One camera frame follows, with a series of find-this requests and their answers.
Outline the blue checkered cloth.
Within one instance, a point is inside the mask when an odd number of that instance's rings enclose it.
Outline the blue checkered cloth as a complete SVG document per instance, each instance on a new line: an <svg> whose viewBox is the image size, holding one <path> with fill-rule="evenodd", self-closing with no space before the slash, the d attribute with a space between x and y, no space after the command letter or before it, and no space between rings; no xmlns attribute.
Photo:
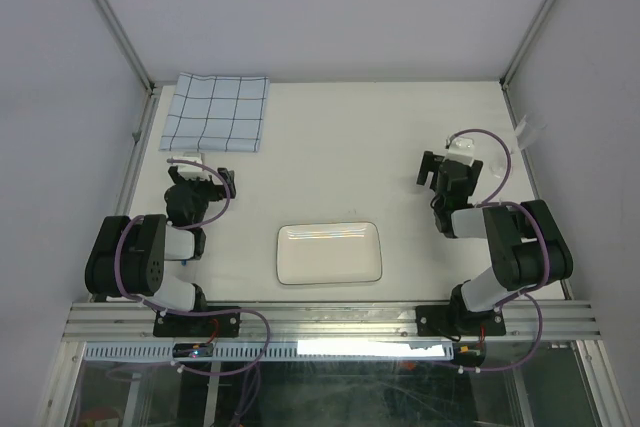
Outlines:
<svg viewBox="0 0 640 427"><path fill-rule="evenodd" d="M264 76L180 74L159 149L258 152L269 87Z"/></svg>

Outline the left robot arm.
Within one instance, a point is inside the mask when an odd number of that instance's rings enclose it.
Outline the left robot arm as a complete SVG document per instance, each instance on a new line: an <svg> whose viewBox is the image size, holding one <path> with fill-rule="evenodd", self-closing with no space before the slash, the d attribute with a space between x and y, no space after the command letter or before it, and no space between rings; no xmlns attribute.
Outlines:
<svg viewBox="0 0 640 427"><path fill-rule="evenodd" d="M85 286L96 296L126 298L159 311L175 313L174 322L188 335L209 324L206 296L200 286L165 271L167 262L198 260L204 254L211 223L211 203L236 198L235 172L226 168L189 176L180 165L204 170L196 162L174 161L173 185L164 193L166 212L129 218L108 216L100 227L85 267Z"/></svg>

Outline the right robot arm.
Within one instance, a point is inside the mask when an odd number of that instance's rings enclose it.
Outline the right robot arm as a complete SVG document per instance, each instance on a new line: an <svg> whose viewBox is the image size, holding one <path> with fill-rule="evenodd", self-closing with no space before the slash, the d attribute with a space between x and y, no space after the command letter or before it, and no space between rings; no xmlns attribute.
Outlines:
<svg viewBox="0 0 640 427"><path fill-rule="evenodd" d="M572 255L545 201L470 203L482 167L480 160L426 151L417 175L417 183L434 193L430 207L437 230L488 246L489 267L451 292L447 321L459 334L479 327L483 314L573 272Z"/></svg>

